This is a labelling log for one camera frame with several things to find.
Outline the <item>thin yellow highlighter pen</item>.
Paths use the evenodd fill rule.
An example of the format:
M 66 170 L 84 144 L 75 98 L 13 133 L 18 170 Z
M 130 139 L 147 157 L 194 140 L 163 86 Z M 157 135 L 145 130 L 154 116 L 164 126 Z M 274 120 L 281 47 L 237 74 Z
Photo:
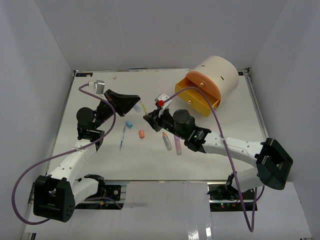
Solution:
M 144 103 L 141 101 L 140 104 L 141 104 L 141 106 L 143 108 L 143 111 L 144 111 L 145 115 L 148 115 L 148 110 L 147 110 L 146 106 L 144 105 Z

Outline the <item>round three-drawer storage box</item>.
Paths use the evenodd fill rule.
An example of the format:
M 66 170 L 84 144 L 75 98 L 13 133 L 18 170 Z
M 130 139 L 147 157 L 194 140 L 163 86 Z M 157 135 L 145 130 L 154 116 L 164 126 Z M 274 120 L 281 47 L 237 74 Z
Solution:
M 177 96 L 204 117 L 217 109 L 236 90 L 239 74 L 232 63 L 220 56 L 210 56 L 189 71 L 175 85 Z

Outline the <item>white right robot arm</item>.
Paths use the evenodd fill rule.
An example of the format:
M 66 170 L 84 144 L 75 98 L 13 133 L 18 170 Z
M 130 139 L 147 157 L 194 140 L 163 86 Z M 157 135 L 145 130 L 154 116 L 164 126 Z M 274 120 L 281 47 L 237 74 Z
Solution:
M 251 165 L 250 169 L 231 173 L 225 184 L 210 190 L 214 200 L 236 200 L 244 192 L 267 186 L 283 190 L 293 165 L 293 159 L 281 144 L 268 137 L 265 141 L 244 141 L 222 138 L 210 129 L 196 125 L 195 118 L 185 109 L 156 109 L 143 116 L 153 130 L 166 130 L 184 141 L 193 152 L 231 157 Z

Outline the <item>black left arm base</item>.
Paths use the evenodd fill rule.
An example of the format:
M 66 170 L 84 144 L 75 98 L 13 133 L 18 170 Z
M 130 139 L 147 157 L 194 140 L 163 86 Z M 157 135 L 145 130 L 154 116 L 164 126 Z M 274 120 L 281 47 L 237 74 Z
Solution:
M 126 185 L 106 181 L 97 174 L 87 174 L 72 185 L 75 208 L 83 210 L 121 210 L 126 198 Z

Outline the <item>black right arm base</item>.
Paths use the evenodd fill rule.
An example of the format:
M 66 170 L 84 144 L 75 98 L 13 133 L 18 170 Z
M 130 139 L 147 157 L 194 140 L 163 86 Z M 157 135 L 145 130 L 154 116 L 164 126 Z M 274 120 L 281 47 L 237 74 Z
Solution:
M 214 181 L 207 183 L 207 195 L 211 212 L 243 211 L 238 190 L 231 186 L 226 186 L 226 183 L 230 182 L 229 178 L 225 182 Z M 256 191 L 253 188 L 242 192 L 246 211 L 252 211 L 254 209 L 255 193 Z

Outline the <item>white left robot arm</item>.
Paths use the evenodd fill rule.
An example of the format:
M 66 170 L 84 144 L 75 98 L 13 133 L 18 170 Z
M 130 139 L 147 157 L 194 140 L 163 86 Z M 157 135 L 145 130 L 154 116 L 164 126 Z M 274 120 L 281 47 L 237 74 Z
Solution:
M 48 175 L 40 175 L 34 183 L 33 213 L 38 217 L 67 222 L 76 206 L 88 198 L 105 196 L 104 178 L 96 174 L 77 176 L 103 144 L 105 134 L 99 127 L 114 114 L 123 117 L 141 99 L 138 95 L 119 94 L 108 89 L 95 110 L 82 107 L 77 111 L 77 141 L 74 152 Z

